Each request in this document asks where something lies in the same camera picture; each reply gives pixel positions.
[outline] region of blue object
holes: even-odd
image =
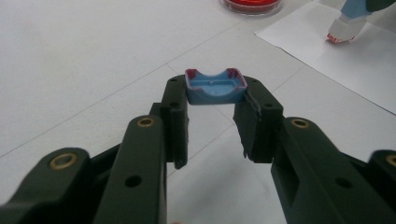
[[[227,68],[215,76],[187,69],[186,86],[191,105],[223,105],[241,102],[248,84],[236,68]]]
[[[341,12],[350,19],[373,14],[367,10],[366,0],[346,0]]]

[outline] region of blue plastic block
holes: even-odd
[[[243,101],[248,84],[236,68],[227,68],[214,76],[188,69],[186,86],[191,105],[223,105]]]
[[[366,0],[346,0],[341,12],[350,19],[373,14],[367,11]]]

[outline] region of white block with red stain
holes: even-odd
[[[327,37],[335,44],[352,40],[363,29],[364,24],[366,24],[366,18],[366,16],[363,16],[350,19],[345,15],[341,15],[340,18],[332,23]]]

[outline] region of white surface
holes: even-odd
[[[350,43],[333,45],[326,36],[339,14],[311,2],[256,34],[395,114],[396,34],[366,24]]]
[[[165,80],[192,67],[259,79],[286,116],[313,120],[359,159],[396,148],[394,115],[254,35],[306,2],[247,18],[215,0],[4,1],[0,203],[52,150],[94,156],[119,143],[129,120],[161,101]],[[243,158],[232,115],[232,105],[189,106],[190,160],[168,170],[169,223],[286,222],[270,166]]]

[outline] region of sheet of paper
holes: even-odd
[[[256,35],[395,114],[396,34],[366,23],[354,40],[334,45],[327,33],[339,15],[311,2]]]

